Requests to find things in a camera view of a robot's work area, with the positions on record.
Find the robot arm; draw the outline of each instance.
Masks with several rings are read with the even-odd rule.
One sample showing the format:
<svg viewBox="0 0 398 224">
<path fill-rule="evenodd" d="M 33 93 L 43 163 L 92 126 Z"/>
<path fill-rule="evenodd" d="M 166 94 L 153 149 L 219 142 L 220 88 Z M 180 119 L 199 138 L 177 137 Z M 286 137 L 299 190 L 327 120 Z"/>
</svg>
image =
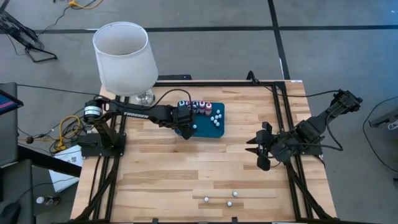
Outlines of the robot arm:
<svg viewBox="0 0 398 224">
<path fill-rule="evenodd" d="M 179 129 L 184 139 L 189 139 L 194 133 L 191 127 L 194 114 L 188 107 L 141 106 L 107 98 L 96 98 L 86 103 L 84 121 L 86 124 L 92 124 L 98 133 L 89 133 L 79 137 L 78 145 L 81 146 L 83 157 L 118 157 L 124 154 L 126 135 L 117 133 L 107 124 L 107 120 L 119 115 L 148 119 L 159 127 Z"/>
<path fill-rule="evenodd" d="M 333 96 L 335 99 L 331 101 L 328 109 L 318 116 L 301 121 L 290 131 L 272 134 L 272 126 L 264 122 L 263 129 L 247 142 L 247 144 L 257 144 L 256 148 L 246 149 L 259 156 L 257 166 L 269 170 L 270 158 L 285 163 L 296 153 L 321 154 L 322 150 L 318 144 L 323 140 L 324 136 L 321 134 L 325 132 L 328 124 L 341 114 L 359 110 L 362 102 L 361 98 L 355 97 L 349 91 L 339 90 Z"/>
<path fill-rule="evenodd" d="M 187 107 L 178 108 L 170 105 L 150 107 L 98 98 L 86 103 L 84 121 L 94 125 L 98 130 L 99 126 L 103 126 L 107 120 L 118 115 L 148 119 L 158 124 L 159 127 L 178 128 L 184 139 L 189 139 L 193 134 L 193 130 L 190 128 L 190 124 L 193 123 L 193 113 Z"/>
</svg>

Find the gray carpet floor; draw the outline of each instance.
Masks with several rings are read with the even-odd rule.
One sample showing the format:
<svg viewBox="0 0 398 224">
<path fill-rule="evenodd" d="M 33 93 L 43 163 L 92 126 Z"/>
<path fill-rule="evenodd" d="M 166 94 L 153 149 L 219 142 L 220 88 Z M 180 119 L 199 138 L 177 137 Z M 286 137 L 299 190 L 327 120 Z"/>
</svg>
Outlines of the gray carpet floor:
<svg viewBox="0 0 398 224">
<path fill-rule="evenodd" d="M 360 26 L 398 24 L 397 1 L 274 0 L 280 26 Z M 11 1 L 6 11 L 31 29 L 44 29 L 62 15 L 65 1 Z M 92 10 L 65 11 L 50 29 L 92 29 L 115 21 L 143 27 L 271 26 L 263 0 L 105 0 Z M 326 172 L 338 216 L 343 220 L 397 223 L 396 174 L 382 165 L 362 133 L 362 123 L 373 106 L 397 96 L 398 29 L 281 31 L 291 79 L 303 80 L 308 94 L 347 89 L 364 102 L 359 112 L 342 116 L 331 129 L 345 150 L 324 150 Z M 45 49 L 59 60 L 32 63 L 16 55 L 0 35 L 0 82 L 63 88 L 97 93 L 98 69 L 93 34 L 43 34 Z M 253 70 L 258 79 L 280 80 L 282 71 L 274 32 L 161 32 L 150 33 L 160 75 L 191 74 L 193 79 L 244 79 Z M 16 50 L 23 47 L 15 42 Z M 46 132 L 66 115 L 81 108 L 91 96 L 19 87 L 25 106 L 19 109 L 19 127 L 32 134 Z M 313 114 L 322 112 L 331 95 L 309 98 Z M 398 100 L 381 105 L 376 118 L 397 108 Z M 380 157 L 398 169 L 397 131 L 366 131 Z M 325 135 L 325 144 L 334 144 Z M 34 147 L 47 149 L 48 144 Z M 34 182 L 49 181 L 46 170 L 35 169 Z M 36 208 L 37 223 L 69 218 L 76 186 L 61 193 L 63 203 L 49 210 Z M 52 194 L 51 186 L 35 195 Z"/>
</svg>

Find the lamp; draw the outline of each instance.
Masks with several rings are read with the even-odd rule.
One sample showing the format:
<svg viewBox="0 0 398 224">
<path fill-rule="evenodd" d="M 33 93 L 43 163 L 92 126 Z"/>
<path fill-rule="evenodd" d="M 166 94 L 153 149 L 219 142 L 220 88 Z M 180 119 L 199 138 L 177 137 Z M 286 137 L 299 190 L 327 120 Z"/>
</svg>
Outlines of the lamp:
<svg viewBox="0 0 398 224">
<path fill-rule="evenodd" d="M 114 22 L 94 34 L 99 77 L 106 90 L 120 96 L 135 95 L 142 105 L 154 102 L 158 71 L 148 34 L 131 22 Z"/>
</svg>

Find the paper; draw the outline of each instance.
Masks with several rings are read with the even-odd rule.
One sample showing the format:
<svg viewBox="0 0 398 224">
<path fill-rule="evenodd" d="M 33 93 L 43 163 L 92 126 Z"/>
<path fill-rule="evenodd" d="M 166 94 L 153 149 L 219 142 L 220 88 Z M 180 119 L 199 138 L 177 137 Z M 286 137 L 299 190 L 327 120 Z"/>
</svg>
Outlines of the paper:
<svg viewBox="0 0 398 224">
<path fill-rule="evenodd" d="M 66 149 L 64 151 L 59 152 L 58 154 L 54 155 L 54 158 L 57 159 L 61 159 L 63 161 L 67 161 L 69 163 L 72 163 L 76 166 L 82 166 L 83 165 L 83 157 L 81 156 L 81 148 L 80 146 L 73 146 L 70 147 L 69 149 Z M 55 192 L 61 192 L 65 189 L 67 189 L 68 187 L 70 187 L 71 185 L 73 185 L 74 183 L 79 181 L 78 177 L 75 177 L 73 179 L 73 176 L 70 175 L 66 175 L 66 174 L 61 174 L 58 172 L 55 172 L 53 170 L 50 170 L 50 176 L 51 176 L 51 180 L 54 186 L 54 191 Z"/>
</svg>

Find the wire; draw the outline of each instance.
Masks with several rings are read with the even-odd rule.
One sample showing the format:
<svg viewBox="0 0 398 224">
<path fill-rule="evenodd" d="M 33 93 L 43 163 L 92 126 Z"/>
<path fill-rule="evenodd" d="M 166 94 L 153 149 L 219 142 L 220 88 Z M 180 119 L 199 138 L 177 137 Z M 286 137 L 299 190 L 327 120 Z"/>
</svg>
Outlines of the wire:
<svg viewBox="0 0 398 224">
<path fill-rule="evenodd" d="M 147 109 L 143 109 L 143 110 L 150 110 L 150 109 L 154 108 L 156 105 L 159 104 L 159 102 L 160 102 L 167 94 L 169 94 L 170 92 L 173 92 L 173 91 L 182 91 L 182 92 L 186 93 L 186 94 L 188 95 L 188 97 L 189 97 L 189 102 L 192 102 L 192 100 L 191 100 L 191 94 L 189 94 L 189 92 L 188 92 L 187 90 L 172 89 L 172 90 L 169 90 L 169 91 L 165 92 L 153 106 L 151 106 L 150 108 L 147 108 Z"/>
<path fill-rule="evenodd" d="M 323 145 L 323 144 L 312 144 L 312 143 L 298 143 L 298 144 L 287 144 L 288 146 L 320 146 L 320 147 L 325 147 L 329 149 L 334 149 L 337 151 L 342 151 L 342 148 L 337 148 L 335 146 L 328 146 L 328 145 Z"/>
<path fill-rule="evenodd" d="M 327 94 L 327 93 L 338 93 L 338 90 L 329 90 L 329 91 L 324 91 L 321 93 L 316 93 L 316 94 L 311 94 L 311 95 L 303 95 L 303 96 L 298 96 L 298 95 L 283 95 L 283 94 L 279 94 L 277 93 L 278 96 L 288 96 L 288 97 L 313 97 L 313 96 L 319 96 L 319 95 L 323 95 L 323 94 Z"/>
<path fill-rule="evenodd" d="M 8 34 L 6 34 L 6 36 L 8 37 L 8 39 L 10 40 L 10 42 L 11 42 L 11 44 L 12 44 L 12 47 L 14 48 L 15 54 L 18 55 L 18 56 L 25 55 L 25 53 L 19 54 L 19 53 L 17 52 L 17 49 L 16 49 L 16 47 L 15 47 L 13 41 L 11 40 L 10 36 L 9 36 Z"/>
<path fill-rule="evenodd" d="M 271 168 L 275 168 L 275 167 L 279 166 L 279 164 L 280 164 L 280 162 L 278 162 L 278 164 L 276 164 L 274 166 L 271 166 Z"/>
<path fill-rule="evenodd" d="M 333 133 L 330 131 L 330 127 L 329 127 L 329 119 L 330 119 L 331 113 L 326 117 L 326 127 L 328 129 L 328 132 L 330 134 L 330 137 L 334 140 L 334 142 L 338 145 L 338 147 L 340 147 L 340 151 L 344 150 L 343 146 L 341 146 L 340 142 L 337 141 L 337 139 L 335 138 L 335 136 L 333 135 Z"/>
<path fill-rule="evenodd" d="M 19 198 L 16 200 L 16 202 L 18 202 L 18 201 L 22 198 L 22 196 L 24 196 L 27 192 L 30 192 L 31 190 L 33 190 L 33 188 L 35 188 L 35 187 L 38 187 L 38 186 L 41 186 L 41 185 L 56 184 L 56 183 L 58 183 L 58 182 L 72 180 L 72 179 L 74 179 L 74 178 L 76 178 L 76 177 L 71 177 L 71 178 L 66 179 L 66 180 L 58 180 L 58 181 L 55 181 L 54 183 L 41 183 L 41 184 L 36 184 L 36 185 L 32 186 L 31 188 L 27 189 L 24 193 L 22 193 L 21 196 L 19 196 Z"/>
<path fill-rule="evenodd" d="M 65 122 L 65 121 L 67 121 L 67 120 L 69 120 L 70 118 L 76 118 L 76 120 L 77 120 L 77 122 L 78 122 L 78 129 L 76 129 L 76 130 L 74 130 L 74 131 L 72 131 L 71 133 L 68 133 L 68 134 L 66 134 L 65 135 L 65 137 L 69 137 L 69 136 L 71 136 L 71 135 L 75 135 L 78 131 L 80 131 L 82 128 L 80 127 L 80 124 L 81 124 L 81 122 L 80 122 L 80 119 L 81 118 L 79 118 L 78 116 L 76 116 L 76 115 L 70 115 L 70 116 L 67 116 L 66 118 L 63 118 L 62 120 L 61 120 L 61 122 L 60 122 L 60 125 L 59 125 L 59 130 L 60 130 L 60 137 L 58 138 L 58 139 L 56 139 L 56 140 L 58 140 L 58 145 L 57 145 L 57 150 L 55 151 L 55 152 L 57 152 L 57 151 L 62 151 L 62 150 L 65 150 L 66 149 L 66 146 L 63 144 L 63 138 L 64 138 L 64 136 L 63 136 L 63 129 L 62 129 L 62 125 L 63 125 L 63 123 Z"/>
<path fill-rule="evenodd" d="M 323 161 L 323 159 L 321 159 L 321 157 L 320 156 L 317 156 L 317 155 L 313 155 L 315 158 L 317 158 L 322 164 L 323 164 L 323 166 L 324 166 L 324 168 L 326 168 L 326 164 L 325 164 L 325 162 Z"/>
<path fill-rule="evenodd" d="M 98 164 L 100 164 L 100 160 L 101 160 L 101 156 L 98 156 L 97 163 L 95 164 L 93 183 L 91 184 L 90 197 L 88 198 L 88 203 L 91 202 L 91 198 L 93 196 L 94 185 L 95 185 L 95 180 L 96 180 L 96 176 L 97 176 L 97 169 L 98 169 Z"/>
<path fill-rule="evenodd" d="M 39 37 L 39 36 L 42 35 L 44 32 L 46 32 L 48 28 L 57 25 L 58 21 L 65 15 L 66 10 L 69 9 L 69 8 L 70 8 L 70 6 L 66 7 L 66 8 L 63 10 L 62 15 L 61 15 L 60 17 L 58 17 L 58 19 L 57 19 L 53 24 L 47 26 L 41 33 L 39 33 L 39 34 L 37 35 L 37 37 Z"/>
<path fill-rule="evenodd" d="M 380 103 L 378 103 L 376 106 L 374 106 L 374 108 L 371 110 L 371 112 L 369 113 L 368 117 L 366 117 L 366 119 L 363 121 L 363 124 L 362 124 L 362 131 L 363 131 L 363 134 L 365 135 L 365 138 L 366 138 L 366 140 L 367 140 L 369 146 L 371 147 L 371 149 L 372 149 L 374 155 L 377 157 L 377 159 L 378 159 L 382 164 L 384 164 L 388 169 L 390 169 L 390 170 L 392 170 L 392 171 L 394 171 L 394 172 L 398 172 L 398 170 L 396 170 L 396 169 L 392 168 L 391 166 L 387 165 L 387 163 L 385 163 L 385 162 L 380 158 L 380 156 L 377 154 L 377 152 L 374 150 L 374 148 L 373 148 L 373 146 L 372 146 L 372 144 L 371 144 L 371 142 L 370 142 L 370 140 L 369 140 L 369 138 L 368 138 L 368 135 L 366 134 L 366 131 L 365 131 L 365 124 L 366 124 L 366 122 L 369 120 L 369 118 L 370 118 L 370 116 L 372 115 L 373 111 L 374 111 L 378 106 L 380 106 L 382 103 L 385 103 L 385 102 L 387 102 L 387 101 L 390 101 L 390 100 L 393 100 L 393 99 L 396 99 L 396 98 L 398 98 L 398 96 L 395 96 L 395 97 L 392 97 L 392 98 L 388 98 L 388 99 L 386 99 L 386 100 L 383 100 L 383 101 L 381 101 Z"/>
<path fill-rule="evenodd" d="M 17 86 L 24 86 L 24 87 L 31 87 L 31 88 L 41 88 L 41 89 L 45 89 L 45 90 L 55 90 L 55 91 L 62 91 L 62 92 L 67 92 L 67 93 L 79 93 L 79 94 L 85 94 L 85 95 L 98 96 L 98 94 L 94 94 L 94 93 L 85 93 L 85 92 L 81 92 L 81 91 L 62 90 L 62 89 L 43 87 L 43 86 L 33 86 L 33 85 L 25 85 L 25 84 L 17 84 Z"/>
<path fill-rule="evenodd" d="M 88 4 L 85 5 L 84 7 L 87 7 L 87 6 L 91 5 L 91 4 L 93 4 L 95 1 L 97 1 L 97 0 L 92 0 L 90 3 L 88 3 Z M 83 9 L 82 7 L 76 7 L 76 6 L 71 6 L 70 8 L 71 8 L 71 9 L 74 9 L 74 10 Z"/>
<path fill-rule="evenodd" d="M 94 6 L 90 6 L 90 7 L 88 7 L 88 5 L 90 5 L 94 1 L 88 3 L 88 5 L 86 5 L 86 6 L 79 5 L 75 0 L 70 1 L 68 4 L 69 4 L 70 7 L 77 6 L 77 7 L 80 7 L 80 9 L 94 9 L 95 7 L 99 6 L 99 4 L 102 3 L 102 1 L 103 0 L 99 0 Z"/>
</svg>

